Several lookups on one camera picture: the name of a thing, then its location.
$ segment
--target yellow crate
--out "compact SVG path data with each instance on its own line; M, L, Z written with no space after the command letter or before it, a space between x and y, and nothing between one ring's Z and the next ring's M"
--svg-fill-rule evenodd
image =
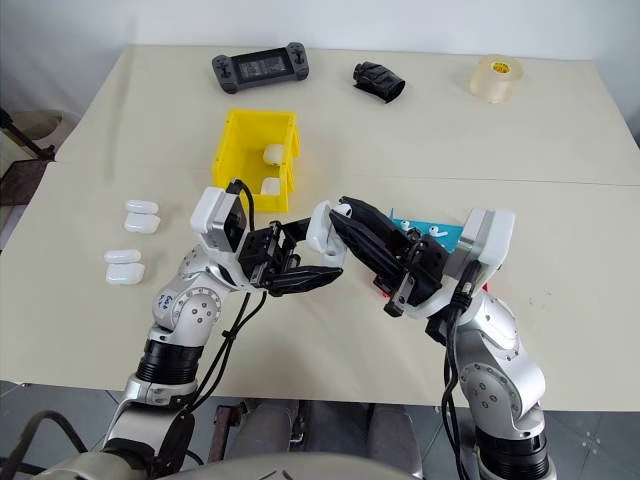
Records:
M284 145L281 165L267 165L262 154L267 145ZM287 212L293 192L293 159L300 153L295 112L231 109L227 115L218 153L211 165L213 185L226 188L239 178L253 194L256 211ZM261 195L262 181L280 179L279 195ZM246 208L244 195L241 195Z

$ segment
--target screen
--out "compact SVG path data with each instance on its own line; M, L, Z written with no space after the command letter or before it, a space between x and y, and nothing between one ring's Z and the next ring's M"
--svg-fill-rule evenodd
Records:
M258 80L266 77L277 77L287 72L287 67L282 57L268 57L261 60L239 62L242 80Z

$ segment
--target gray controller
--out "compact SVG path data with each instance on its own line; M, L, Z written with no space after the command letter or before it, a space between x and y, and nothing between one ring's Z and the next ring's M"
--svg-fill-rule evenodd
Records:
M298 42L284 48L233 57L218 55L211 65L220 86L227 93L287 80L304 80L309 75L307 54Z

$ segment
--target white wall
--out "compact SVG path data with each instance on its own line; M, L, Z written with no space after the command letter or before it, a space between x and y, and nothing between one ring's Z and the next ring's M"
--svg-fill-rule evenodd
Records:
M640 134L640 0L0 0L3 104L82 114L126 43L595 59Z

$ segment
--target clear tape roll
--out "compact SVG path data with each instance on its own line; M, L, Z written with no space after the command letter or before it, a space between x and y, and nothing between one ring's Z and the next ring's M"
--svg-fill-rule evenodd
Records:
M490 103L506 102L518 88L523 73L515 58L485 55L471 75L469 90Z

